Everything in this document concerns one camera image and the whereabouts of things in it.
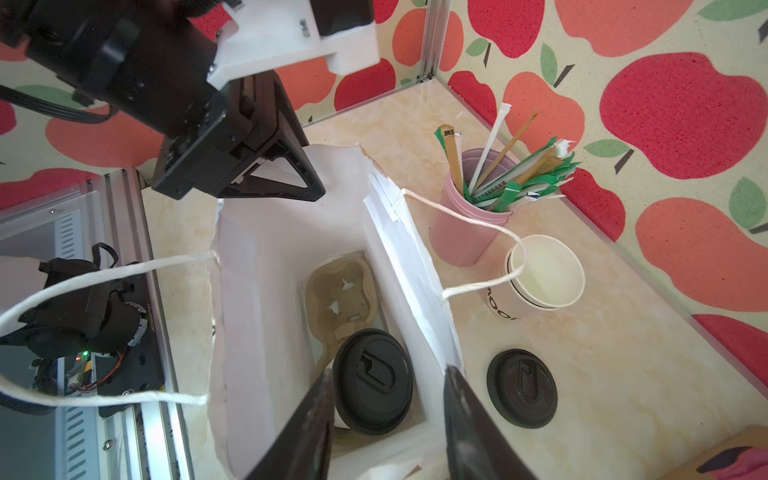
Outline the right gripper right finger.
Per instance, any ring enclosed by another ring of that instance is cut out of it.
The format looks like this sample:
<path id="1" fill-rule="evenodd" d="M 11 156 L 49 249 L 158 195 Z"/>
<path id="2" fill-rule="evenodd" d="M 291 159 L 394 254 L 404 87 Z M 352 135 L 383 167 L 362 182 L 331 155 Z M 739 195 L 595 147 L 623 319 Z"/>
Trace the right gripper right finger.
<path id="1" fill-rule="evenodd" d="M 455 366 L 445 370 L 443 406 L 451 479 L 535 479 Z"/>

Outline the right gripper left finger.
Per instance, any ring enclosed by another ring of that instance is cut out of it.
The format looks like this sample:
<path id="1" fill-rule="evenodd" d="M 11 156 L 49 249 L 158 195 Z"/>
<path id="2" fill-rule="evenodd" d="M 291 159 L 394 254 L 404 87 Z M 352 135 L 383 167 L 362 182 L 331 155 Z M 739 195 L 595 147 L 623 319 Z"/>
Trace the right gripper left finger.
<path id="1" fill-rule="evenodd" d="M 334 411 L 332 373 L 325 370 L 246 479 L 326 479 Z"/>

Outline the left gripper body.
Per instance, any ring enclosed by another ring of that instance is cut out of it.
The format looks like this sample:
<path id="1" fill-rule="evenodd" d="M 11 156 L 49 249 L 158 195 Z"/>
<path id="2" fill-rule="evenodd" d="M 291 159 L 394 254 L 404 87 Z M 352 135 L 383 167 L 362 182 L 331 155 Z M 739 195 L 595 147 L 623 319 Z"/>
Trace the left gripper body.
<path id="1" fill-rule="evenodd" d="M 153 188 L 179 199 L 197 189 L 217 198 L 278 197 L 255 170 L 282 150 L 278 76 L 223 88 L 207 76 L 215 46 L 162 1 L 5 1 L 1 40 L 24 46 L 86 100 L 101 100 L 161 133 Z"/>

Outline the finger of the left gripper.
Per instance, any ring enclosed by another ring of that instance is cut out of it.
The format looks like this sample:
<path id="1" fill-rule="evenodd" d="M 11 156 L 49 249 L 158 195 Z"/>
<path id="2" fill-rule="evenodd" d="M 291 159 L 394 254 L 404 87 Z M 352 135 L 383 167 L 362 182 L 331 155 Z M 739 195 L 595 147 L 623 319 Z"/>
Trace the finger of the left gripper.
<path id="1" fill-rule="evenodd" d="M 239 161 L 220 198 L 281 198 L 314 202 L 325 187 L 305 148 L 309 145 L 278 74 L 242 80 L 239 112 L 250 122 L 231 151 Z"/>

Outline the single cardboard cup carrier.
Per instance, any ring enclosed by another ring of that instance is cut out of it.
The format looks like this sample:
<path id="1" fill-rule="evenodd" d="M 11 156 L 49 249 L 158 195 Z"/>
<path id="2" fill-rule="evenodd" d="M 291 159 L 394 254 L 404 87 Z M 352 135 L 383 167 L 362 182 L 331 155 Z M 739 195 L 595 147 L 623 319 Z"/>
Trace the single cardboard cup carrier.
<path id="1" fill-rule="evenodd" d="M 363 254 L 349 254 L 315 270 L 305 288 L 310 334 L 320 342 L 318 364 L 323 368 L 341 344 L 369 328 L 378 314 L 379 300 L 373 272 Z"/>

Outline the white patterned gift bag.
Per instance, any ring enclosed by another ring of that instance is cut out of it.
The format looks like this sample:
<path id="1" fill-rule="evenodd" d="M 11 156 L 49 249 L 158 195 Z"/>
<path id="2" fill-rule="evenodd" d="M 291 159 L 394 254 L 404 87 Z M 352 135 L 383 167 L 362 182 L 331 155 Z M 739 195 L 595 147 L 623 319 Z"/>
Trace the white patterned gift bag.
<path id="1" fill-rule="evenodd" d="M 476 285 L 441 284 L 409 211 L 410 191 L 360 148 L 312 145 L 306 154 L 326 190 L 319 200 L 227 199 L 209 250 L 68 280 L 5 310 L 2 327 L 79 287 L 204 263 L 215 323 L 209 390 L 96 396 L 77 405 L 203 406 L 219 460 L 246 479 L 328 370 L 335 411 L 326 479 L 403 479 L 446 455 L 445 370 L 455 366 L 463 375 L 449 299 Z M 373 272 L 378 314 L 321 368 L 322 348 L 306 319 L 307 281 L 324 264 L 356 253 Z"/>

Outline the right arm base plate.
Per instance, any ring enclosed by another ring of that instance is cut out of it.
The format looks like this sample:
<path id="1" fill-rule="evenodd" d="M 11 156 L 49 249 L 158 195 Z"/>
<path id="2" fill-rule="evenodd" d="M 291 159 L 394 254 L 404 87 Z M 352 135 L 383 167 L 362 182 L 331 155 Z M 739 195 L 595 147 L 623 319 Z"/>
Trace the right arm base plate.
<path id="1" fill-rule="evenodd" d="M 92 260 L 1 256 L 1 313 L 65 280 L 100 270 L 106 243 Z M 114 396 L 164 390 L 152 301 L 145 274 L 111 280 L 46 300 L 1 327 L 1 348 L 31 352 L 29 389 L 47 395 Z"/>

